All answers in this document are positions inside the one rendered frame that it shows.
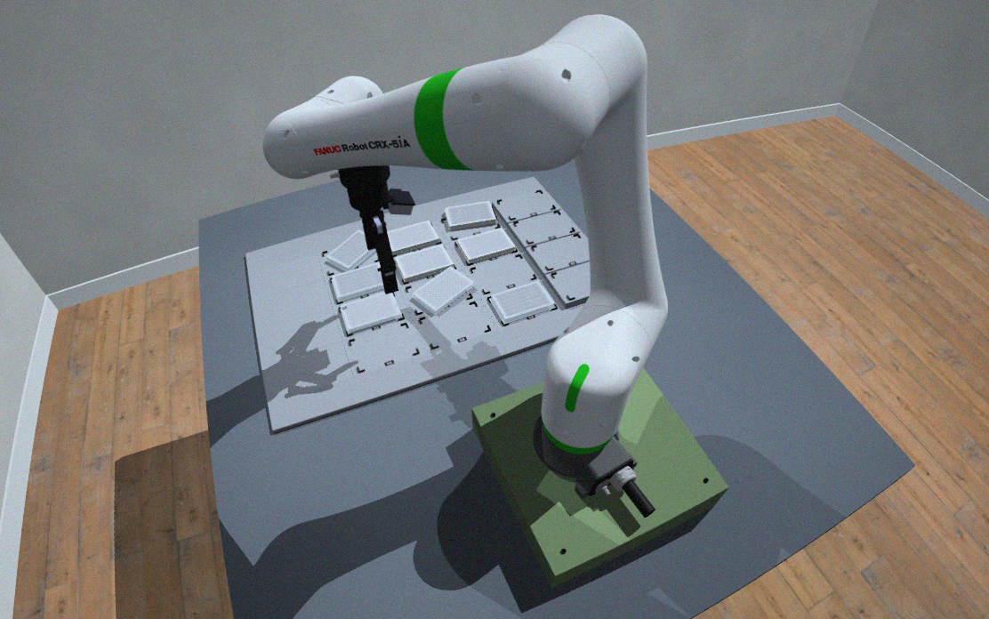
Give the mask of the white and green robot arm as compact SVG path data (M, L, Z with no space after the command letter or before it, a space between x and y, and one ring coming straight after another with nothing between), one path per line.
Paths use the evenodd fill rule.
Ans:
M574 159L591 293L548 352L534 449L576 478L581 499L608 497L612 484L643 517L655 511L618 434L668 313L648 189L647 54L635 30L582 16L519 56L389 93L344 77L277 115L262 147L286 178L337 170L330 177L358 191L381 186L390 165L533 172Z

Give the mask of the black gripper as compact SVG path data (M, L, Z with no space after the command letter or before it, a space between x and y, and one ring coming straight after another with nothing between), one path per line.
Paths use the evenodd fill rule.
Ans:
M362 218L367 249L368 251L374 249L377 252L381 265L377 270L382 274L383 291L385 294L394 293L398 291L395 272L397 267L395 266L394 259L392 259L386 222L383 221L383 210L381 210L381 207L386 205L389 200L387 181L374 189L363 189L363 191L347 190L348 195L350 195L350 205L354 209L359 210L359 216Z

